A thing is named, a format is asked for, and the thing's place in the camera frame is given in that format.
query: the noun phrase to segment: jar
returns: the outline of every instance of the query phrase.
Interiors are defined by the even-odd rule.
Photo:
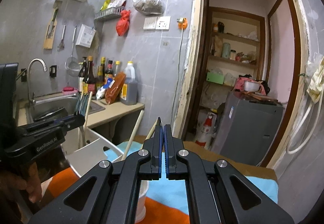
[[[236,57],[236,51],[231,49],[231,51],[229,52],[229,59],[235,60],[235,57]]]
[[[230,51],[231,51],[231,44],[227,42],[223,43],[222,58],[229,58]]]
[[[213,32],[218,32],[218,24],[213,25]]]
[[[218,32],[224,33],[224,24],[222,22],[218,22]]]

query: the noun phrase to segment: gray tile wall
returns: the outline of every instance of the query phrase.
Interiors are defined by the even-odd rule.
[[[143,30],[145,17],[137,12],[127,0],[126,8],[131,10],[130,28],[126,35],[116,33],[117,20],[107,21],[103,26],[100,57],[122,61],[122,69],[127,61],[134,61],[139,83],[138,101],[145,103],[145,114],[138,134],[147,134],[158,116],[164,124],[171,122],[171,109],[176,90],[178,56],[181,31],[177,18],[191,18],[192,0],[162,0],[164,15],[171,16],[168,31]],[[178,91],[181,89],[184,59],[189,28],[184,31],[181,46]]]
[[[33,58],[42,58],[48,67],[58,66],[57,77],[51,79],[39,63],[33,65],[31,87],[35,96],[61,91],[67,82],[77,87],[77,78],[69,77],[64,68],[66,59],[71,55],[74,26],[79,24],[78,30],[81,24],[93,26],[94,13],[100,10],[105,0],[88,0],[83,3],[64,0],[57,14],[53,49],[44,50],[44,36],[54,1],[2,0],[0,3],[0,63],[18,62],[19,68],[27,68]],[[67,22],[65,49],[58,50],[64,21]],[[97,51],[85,48],[74,51],[74,56],[80,61],[82,56],[97,54]],[[26,83],[17,82],[17,93],[20,98],[26,98]]]

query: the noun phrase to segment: stainless steel sink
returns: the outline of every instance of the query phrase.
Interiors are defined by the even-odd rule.
[[[43,100],[36,100],[33,105],[30,107],[26,104],[26,116],[27,122],[32,123],[35,119],[41,117],[42,115],[49,113],[51,111],[55,111],[60,107],[64,107],[63,111],[58,112],[56,115],[50,116],[48,119],[59,119],[63,118],[67,115],[74,113],[74,108],[77,104],[77,94],[71,95],[63,95],[52,97]],[[100,106],[99,104],[91,101],[89,114],[102,111],[105,108]]]

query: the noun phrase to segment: metal screw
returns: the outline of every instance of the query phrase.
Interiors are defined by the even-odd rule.
[[[109,161],[108,160],[102,160],[100,163],[99,163],[99,166],[101,168],[106,168],[109,166]]]
[[[227,162],[225,160],[218,160],[217,161],[217,165],[219,167],[226,167],[227,166]]]
[[[181,156],[187,156],[189,154],[189,152],[187,150],[180,150],[179,151],[179,155]]]
[[[138,151],[138,154],[140,156],[147,156],[148,155],[148,151],[145,150],[145,149],[141,149],[141,150]]]

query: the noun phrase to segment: metal pot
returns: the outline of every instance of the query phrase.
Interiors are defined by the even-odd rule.
[[[260,84],[257,82],[245,81],[244,90],[248,92],[256,92],[260,89]]]

